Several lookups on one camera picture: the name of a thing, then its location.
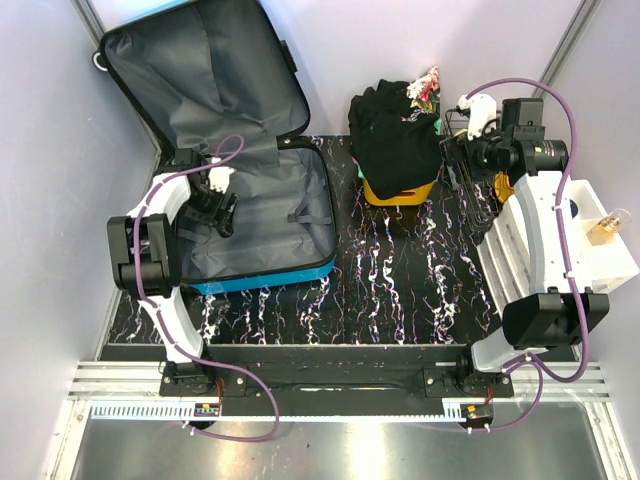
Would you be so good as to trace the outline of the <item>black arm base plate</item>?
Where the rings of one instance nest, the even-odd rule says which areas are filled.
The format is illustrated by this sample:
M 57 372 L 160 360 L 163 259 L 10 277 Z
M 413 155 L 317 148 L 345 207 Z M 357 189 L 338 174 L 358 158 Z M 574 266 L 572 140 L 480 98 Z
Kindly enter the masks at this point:
M 445 399 L 510 399 L 511 380 L 475 373 L 464 346 L 240 346 L 205 349 L 204 364 L 167 362 L 163 397 L 217 396 L 222 413 L 287 417 L 427 416 Z

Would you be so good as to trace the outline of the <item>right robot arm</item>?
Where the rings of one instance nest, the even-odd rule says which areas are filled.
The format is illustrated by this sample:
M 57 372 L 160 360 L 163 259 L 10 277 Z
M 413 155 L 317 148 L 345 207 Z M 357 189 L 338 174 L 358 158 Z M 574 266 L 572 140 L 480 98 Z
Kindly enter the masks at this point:
M 469 345 L 457 361 L 454 384 L 466 396 L 480 394 L 491 377 L 509 375 L 520 365 L 533 365 L 558 382 L 578 380 L 589 361 L 588 335 L 610 309 L 572 245 L 571 202 L 565 194 L 570 149 L 562 140 L 546 139 L 543 107 L 540 98 L 497 103 L 487 94 L 463 95 L 455 110 L 468 123 L 440 143 L 445 164 L 465 168 L 471 179 L 497 173 L 509 178 L 529 248 L 528 294 L 507 302 L 500 327 Z M 567 378 L 539 357 L 574 345 L 582 347 L 581 360 Z

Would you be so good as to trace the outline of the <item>dark bottle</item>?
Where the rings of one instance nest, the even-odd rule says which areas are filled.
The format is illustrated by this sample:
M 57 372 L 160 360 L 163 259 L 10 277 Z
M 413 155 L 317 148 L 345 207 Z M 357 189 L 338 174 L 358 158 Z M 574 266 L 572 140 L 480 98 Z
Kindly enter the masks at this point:
M 609 242 L 621 229 L 632 222 L 632 215 L 623 208 L 616 208 L 598 220 L 588 231 L 587 239 L 591 245 L 603 245 Z

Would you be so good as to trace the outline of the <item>orange plastic basket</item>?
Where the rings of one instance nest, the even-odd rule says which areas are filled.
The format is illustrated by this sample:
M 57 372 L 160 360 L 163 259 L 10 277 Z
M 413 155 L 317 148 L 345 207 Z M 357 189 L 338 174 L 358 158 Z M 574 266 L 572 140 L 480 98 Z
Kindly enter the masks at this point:
M 371 189 L 366 179 L 362 180 L 365 200 L 375 207 L 408 207 L 424 203 L 435 186 L 435 182 L 422 185 L 416 189 L 404 190 L 388 199 L 379 198 Z

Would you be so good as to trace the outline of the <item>black floral print garment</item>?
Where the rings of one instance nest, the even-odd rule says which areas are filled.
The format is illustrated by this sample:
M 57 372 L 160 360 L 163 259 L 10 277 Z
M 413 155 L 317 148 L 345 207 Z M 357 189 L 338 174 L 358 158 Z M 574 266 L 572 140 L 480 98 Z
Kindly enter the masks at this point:
M 381 79 L 348 110 L 350 155 L 381 199 L 435 182 L 441 168 L 440 72 L 412 81 Z

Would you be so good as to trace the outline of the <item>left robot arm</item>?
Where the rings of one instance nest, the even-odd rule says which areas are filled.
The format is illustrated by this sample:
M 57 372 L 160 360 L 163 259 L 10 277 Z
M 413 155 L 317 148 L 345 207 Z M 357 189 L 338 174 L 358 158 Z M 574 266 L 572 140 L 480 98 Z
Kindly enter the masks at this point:
M 187 209 L 222 237 L 233 234 L 238 196 L 229 191 L 235 169 L 216 154 L 206 158 L 179 149 L 154 174 L 142 200 L 107 222 L 114 282 L 154 321 L 166 351 L 161 393 L 165 396 L 221 394 L 224 382 L 210 366 L 204 340 L 191 322 L 181 293 L 182 260 L 175 223 Z

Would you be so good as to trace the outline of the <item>white drawer organizer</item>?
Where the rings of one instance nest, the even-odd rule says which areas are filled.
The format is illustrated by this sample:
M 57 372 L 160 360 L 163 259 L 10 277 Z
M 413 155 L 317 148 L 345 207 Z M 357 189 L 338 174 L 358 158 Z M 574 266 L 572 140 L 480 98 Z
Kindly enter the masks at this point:
M 619 234 L 593 245 L 587 232 L 606 216 L 605 209 L 587 180 L 571 180 L 565 194 L 577 205 L 568 233 L 580 248 L 580 264 L 590 275 L 596 293 L 609 294 L 639 274 L 639 267 Z M 497 311 L 529 294 L 530 255 L 526 227 L 517 199 L 510 196 L 477 247 L 485 280 Z

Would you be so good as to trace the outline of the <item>blue fish-print suitcase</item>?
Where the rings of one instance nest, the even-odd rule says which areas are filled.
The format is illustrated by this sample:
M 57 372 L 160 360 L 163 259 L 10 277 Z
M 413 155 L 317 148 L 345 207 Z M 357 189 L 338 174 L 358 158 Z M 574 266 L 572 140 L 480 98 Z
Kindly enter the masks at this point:
M 238 198 L 233 232 L 182 209 L 182 281 L 204 294 L 309 282 L 335 264 L 326 162 L 305 136 L 296 67 L 256 1 L 194 1 L 107 32 L 104 66 L 172 159 L 221 149 Z

